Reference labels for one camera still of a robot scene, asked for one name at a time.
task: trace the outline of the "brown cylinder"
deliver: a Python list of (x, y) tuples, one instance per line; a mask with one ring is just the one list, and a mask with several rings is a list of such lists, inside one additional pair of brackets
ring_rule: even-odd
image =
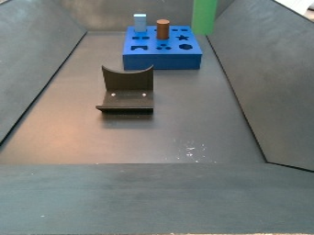
[(168, 19), (159, 19), (156, 21), (156, 39), (164, 40), (169, 38), (169, 24)]

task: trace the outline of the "dark gray surface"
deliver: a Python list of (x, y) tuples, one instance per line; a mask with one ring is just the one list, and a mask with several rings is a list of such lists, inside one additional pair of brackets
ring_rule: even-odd
[(108, 116), (101, 65), (124, 33), (88, 33), (0, 149), (0, 163), (264, 162), (205, 37), (201, 68), (155, 71), (155, 114)]
[(53, 1), (0, 5), (0, 142), (82, 34)]
[(233, 0), (216, 0), (216, 18), (220, 16), (223, 11), (228, 8)]
[(235, 1), (209, 36), (268, 162), (314, 170), (314, 24), (272, 1)]
[(124, 31), (133, 25), (133, 14), (146, 14), (146, 25), (167, 18), (173, 25), (189, 25), (192, 0), (58, 0), (88, 31)]
[(0, 232), (312, 233), (314, 174), (269, 164), (0, 166)]

